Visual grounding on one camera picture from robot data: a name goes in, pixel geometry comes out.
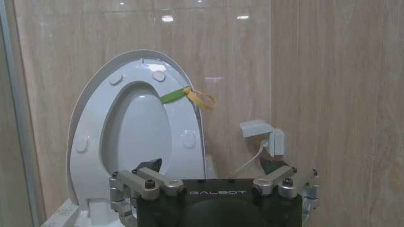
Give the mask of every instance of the robotic hand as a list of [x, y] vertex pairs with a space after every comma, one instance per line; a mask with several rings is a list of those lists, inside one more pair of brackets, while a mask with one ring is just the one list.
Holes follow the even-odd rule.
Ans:
[[110, 208], [126, 227], [300, 227], [318, 206], [316, 170], [261, 159], [260, 178], [172, 180], [160, 166], [161, 159], [141, 163], [109, 179]]

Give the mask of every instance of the green tag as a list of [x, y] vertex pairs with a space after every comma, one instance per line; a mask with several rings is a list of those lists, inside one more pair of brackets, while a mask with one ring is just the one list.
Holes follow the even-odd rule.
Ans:
[[160, 98], [160, 100], [161, 100], [161, 103], [165, 104], [165, 103], [170, 103], [170, 102], [178, 100], [184, 96], [185, 96], [185, 92], [184, 92], [184, 89], [181, 88], [181, 89], [168, 93], [166, 95], [164, 95]]

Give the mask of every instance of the glass door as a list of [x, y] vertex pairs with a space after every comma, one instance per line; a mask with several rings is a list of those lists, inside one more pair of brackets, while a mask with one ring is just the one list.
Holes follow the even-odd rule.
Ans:
[[30, 226], [32, 215], [0, 21], [0, 227]]

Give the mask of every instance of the metal bracket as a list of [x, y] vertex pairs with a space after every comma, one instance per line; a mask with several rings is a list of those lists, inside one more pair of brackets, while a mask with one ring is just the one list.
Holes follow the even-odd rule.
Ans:
[[253, 187], [258, 189], [261, 195], [272, 194], [273, 187], [290, 175], [294, 169], [289, 166], [282, 166], [269, 173], [265, 177], [253, 179]]
[[156, 183], [161, 185], [161, 189], [168, 196], [176, 196], [177, 193], [184, 189], [184, 182], [181, 180], [170, 180], [149, 168], [138, 169], [137, 176], [156, 181]]
[[317, 171], [313, 170], [305, 174], [296, 174], [290, 178], [285, 179], [277, 185], [277, 192], [284, 198], [294, 198], [297, 193], [302, 197], [302, 213], [301, 220], [306, 221], [310, 212], [320, 205], [320, 180]]
[[156, 200], [162, 192], [176, 196], [184, 189], [181, 180], [170, 180], [156, 171], [144, 167], [133, 170], [114, 172], [109, 178], [109, 200], [110, 208], [118, 213], [118, 219], [125, 227], [137, 227], [137, 219], [132, 213], [136, 207], [136, 198]]

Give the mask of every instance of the logo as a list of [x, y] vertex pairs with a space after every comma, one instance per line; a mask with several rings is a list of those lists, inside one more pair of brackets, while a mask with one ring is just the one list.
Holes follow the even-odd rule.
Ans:
[[200, 192], [189, 192], [189, 195], [236, 195], [236, 194], [245, 194], [246, 191], [200, 191]]

